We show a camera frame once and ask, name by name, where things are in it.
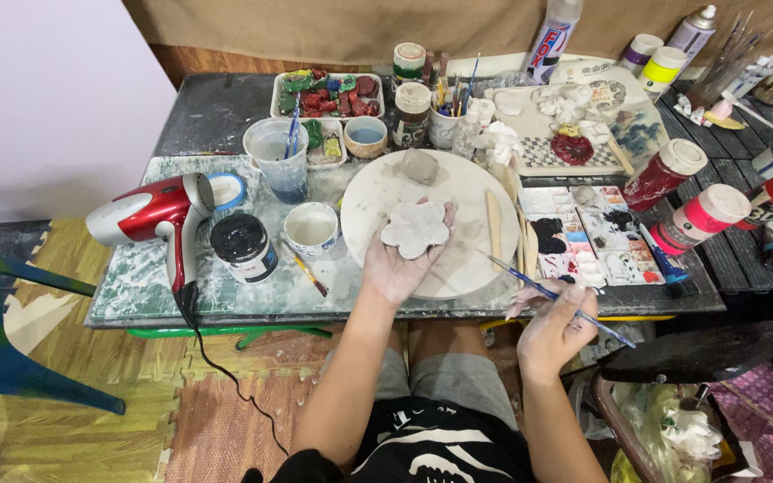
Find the gray shorts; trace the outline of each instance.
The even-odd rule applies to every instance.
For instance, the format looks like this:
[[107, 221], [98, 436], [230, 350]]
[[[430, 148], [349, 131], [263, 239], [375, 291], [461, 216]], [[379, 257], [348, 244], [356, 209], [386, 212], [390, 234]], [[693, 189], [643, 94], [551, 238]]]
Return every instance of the gray shorts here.
[[[321, 369], [327, 370], [336, 351], [330, 351]], [[508, 427], [518, 431], [518, 422], [502, 385], [497, 367], [488, 357], [450, 352], [426, 357], [411, 368], [408, 376], [404, 358], [386, 348], [384, 363], [378, 375], [375, 400], [421, 396], [435, 401], [454, 402], [497, 416]]]

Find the round board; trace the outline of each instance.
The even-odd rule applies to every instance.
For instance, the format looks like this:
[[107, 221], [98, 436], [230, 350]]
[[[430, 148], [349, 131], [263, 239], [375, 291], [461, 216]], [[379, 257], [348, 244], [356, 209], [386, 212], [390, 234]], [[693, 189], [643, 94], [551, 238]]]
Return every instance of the round board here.
[[518, 216], [509, 195], [487, 171], [450, 153], [422, 150], [440, 163], [433, 186], [417, 183], [401, 172], [403, 150], [372, 161], [354, 176], [342, 201], [344, 240], [362, 267], [372, 235], [396, 204], [416, 203], [423, 196], [455, 203], [455, 237], [413, 296], [456, 298], [481, 289], [500, 274], [487, 257], [476, 251], [491, 253], [485, 189], [493, 192], [500, 204], [501, 259], [511, 259], [518, 246]]

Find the red hair dryer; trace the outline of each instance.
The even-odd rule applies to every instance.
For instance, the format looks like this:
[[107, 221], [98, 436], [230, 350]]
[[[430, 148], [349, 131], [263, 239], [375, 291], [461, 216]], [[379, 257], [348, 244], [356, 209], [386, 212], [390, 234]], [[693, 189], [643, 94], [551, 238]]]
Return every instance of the red hair dryer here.
[[196, 299], [196, 227], [214, 211], [208, 178], [190, 173], [126, 192], [86, 216], [89, 233], [113, 247], [161, 236], [168, 242], [166, 273], [174, 301], [188, 326], [198, 325]]

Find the clay flower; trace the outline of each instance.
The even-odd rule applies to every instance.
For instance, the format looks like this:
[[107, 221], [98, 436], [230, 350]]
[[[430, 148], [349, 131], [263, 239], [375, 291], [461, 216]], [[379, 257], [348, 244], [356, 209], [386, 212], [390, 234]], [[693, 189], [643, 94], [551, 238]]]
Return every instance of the clay flower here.
[[399, 203], [392, 209], [389, 225], [381, 231], [381, 241], [399, 247], [404, 258], [419, 258], [430, 245], [440, 245], [449, 238], [449, 228], [443, 224], [445, 215], [443, 203]]

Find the ceramic bowl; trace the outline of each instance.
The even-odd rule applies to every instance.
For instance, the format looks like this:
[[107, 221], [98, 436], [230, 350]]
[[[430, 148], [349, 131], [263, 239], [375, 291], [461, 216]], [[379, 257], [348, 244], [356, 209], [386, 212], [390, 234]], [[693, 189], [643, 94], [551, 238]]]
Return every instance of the ceramic bowl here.
[[[361, 143], [355, 140], [361, 131], [376, 131], [381, 138], [374, 142]], [[387, 147], [387, 125], [378, 118], [359, 116], [348, 121], [344, 126], [344, 145], [350, 153], [362, 159], [372, 159], [381, 155]]]
[[285, 239], [294, 251], [309, 258], [327, 254], [341, 235], [336, 212], [324, 203], [302, 203], [283, 222]]

